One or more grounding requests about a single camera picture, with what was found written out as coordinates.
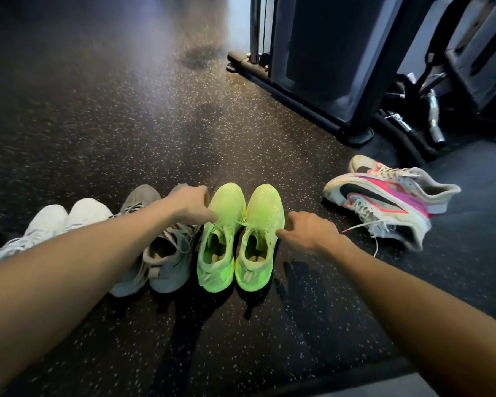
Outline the silver carabiner clip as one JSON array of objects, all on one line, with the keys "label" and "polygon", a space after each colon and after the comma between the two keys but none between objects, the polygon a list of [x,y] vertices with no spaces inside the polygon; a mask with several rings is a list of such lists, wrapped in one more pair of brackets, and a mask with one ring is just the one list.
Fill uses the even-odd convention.
[{"label": "silver carabiner clip", "polygon": [[387,114],[388,115],[385,117],[386,120],[397,126],[400,130],[405,133],[414,132],[414,129],[404,121],[403,117],[399,113],[388,111]]}]

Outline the person's left hand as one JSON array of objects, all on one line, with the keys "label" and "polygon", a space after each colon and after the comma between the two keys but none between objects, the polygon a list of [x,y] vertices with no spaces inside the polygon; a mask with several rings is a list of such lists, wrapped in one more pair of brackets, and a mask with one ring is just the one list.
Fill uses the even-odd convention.
[{"label": "person's left hand", "polygon": [[217,214],[209,208],[208,187],[182,186],[165,198],[165,206],[174,223],[200,226],[208,222],[215,223]]}]

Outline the person's left forearm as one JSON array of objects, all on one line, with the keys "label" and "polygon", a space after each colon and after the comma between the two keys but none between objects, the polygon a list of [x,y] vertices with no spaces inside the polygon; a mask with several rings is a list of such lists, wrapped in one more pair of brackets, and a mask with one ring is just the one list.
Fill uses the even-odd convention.
[{"label": "person's left forearm", "polygon": [[162,200],[0,263],[0,390],[66,339],[177,212]]}]

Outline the black gym machine frame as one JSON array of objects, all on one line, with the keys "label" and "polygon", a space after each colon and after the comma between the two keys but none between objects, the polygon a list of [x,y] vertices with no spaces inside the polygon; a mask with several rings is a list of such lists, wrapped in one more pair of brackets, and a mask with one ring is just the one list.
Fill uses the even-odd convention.
[{"label": "black gym machine frame", "polygon": [[446,51],[445,63],[457,99],[455,112],[496,136],[496,0],[492,1],[482,9],[488,14],[470,40]]}]

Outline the neon green sneaker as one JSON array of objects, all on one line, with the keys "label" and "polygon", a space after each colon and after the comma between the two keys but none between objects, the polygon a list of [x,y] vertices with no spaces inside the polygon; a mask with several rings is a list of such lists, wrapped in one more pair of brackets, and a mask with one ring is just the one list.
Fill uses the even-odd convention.
[{"label": "neon green sneaker", "polygon": [[243,217],[241,244],[235,260],[234,274],[245,292],[257,292],[270,281],[278,237],[284,228],[284,207],[278,191],[269,184],[252,193]]},{"label": "neon green sneaker", "polygon": [[209,204],[216,222],[204,225],[197,257],[200,287],[209,293],[225,290],[233,281],[236,236],[246,212],[242,189],[235,183],[218,188]]}]

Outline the person's right forearm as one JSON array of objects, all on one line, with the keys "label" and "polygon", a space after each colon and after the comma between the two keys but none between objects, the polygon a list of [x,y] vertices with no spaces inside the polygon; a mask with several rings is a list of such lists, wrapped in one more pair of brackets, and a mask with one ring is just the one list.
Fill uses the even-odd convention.
[{"label": "person's right forearm", "polygon": [[440,397],[496,397],[496,320],[338,235],[331,255]]}]

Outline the white sneaker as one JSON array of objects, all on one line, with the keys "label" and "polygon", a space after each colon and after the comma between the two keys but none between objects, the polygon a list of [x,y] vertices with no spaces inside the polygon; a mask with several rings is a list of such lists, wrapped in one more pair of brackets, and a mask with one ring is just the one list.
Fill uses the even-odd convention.
[{"label": "white sneaker", "polygon": [[0,247],[0,262],[56,236],[64,229],[68,216],[61,205],[48,205],[41,209],[23,236],[9,240]]},{"label": "white sneaker", "polygon": [[83,198],[73,205],[62,232],[67,233],[112,217],[112,212],[103,203],[93,198]]}]

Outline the grey sneaker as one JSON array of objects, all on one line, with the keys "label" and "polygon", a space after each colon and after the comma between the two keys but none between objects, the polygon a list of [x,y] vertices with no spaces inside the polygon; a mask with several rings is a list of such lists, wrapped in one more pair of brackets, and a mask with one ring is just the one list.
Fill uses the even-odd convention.
[{"label": "grey sneaker", "polygon": [[[128,215],[160,200],[160,194],[150,185],[135,188],[123,203],[119,213],[113,217]],[[143,261],[144,250],[139,253],[133,265],[109,291],[110,295],[121,299],[138,293],[147,283],[147,265]]]},{"label": "grey sneaker", "polygon": [[143,252],[143,263],[153,291],[172,293],[187,282],[192,271],[193,246],[200,226],[176,223]]}]

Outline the black padded bar attachment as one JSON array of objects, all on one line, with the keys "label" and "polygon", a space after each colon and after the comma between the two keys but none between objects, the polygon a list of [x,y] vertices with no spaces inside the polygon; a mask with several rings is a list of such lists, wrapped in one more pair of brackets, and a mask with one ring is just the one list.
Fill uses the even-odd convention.
[{"label": "black padded bar attachment", "polygon": [[412,163],[416,167],[423,167],[427,162],[438,158],[437,149],[430,146],[419,131],[412,127],[414,132],[405,133],[386,120],[387,115],[387,112],[382,109],[377,112],[373,117],[373,126],[378,133],[389,139],[397,147],[399,154],[407,165]]}]

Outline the person's right hand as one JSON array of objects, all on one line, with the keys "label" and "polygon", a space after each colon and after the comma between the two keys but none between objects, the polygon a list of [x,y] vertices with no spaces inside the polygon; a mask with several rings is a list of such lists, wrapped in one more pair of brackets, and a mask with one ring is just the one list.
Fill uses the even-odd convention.
[{"label": "person's right hand", "polygon": [[314,213],[308,213],[307,227],[308,247],[293,246],[297,250],[338,258],[353,246],[346,236],[338,232],[334,223]]}]

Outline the white pink black running shoe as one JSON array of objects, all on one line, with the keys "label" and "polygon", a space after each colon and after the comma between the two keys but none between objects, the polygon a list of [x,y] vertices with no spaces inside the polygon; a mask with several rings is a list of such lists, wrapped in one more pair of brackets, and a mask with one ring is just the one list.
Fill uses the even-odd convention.
[{"label": "white pink black running shoe", "polygon": [[401,186],[364,173],[347,173],[330,180],[323,196],[339,207],[357,214],[361,224],[376,239],[394,239],[407,249],[423,250],[431,229],[427,205],[406,193]]}]

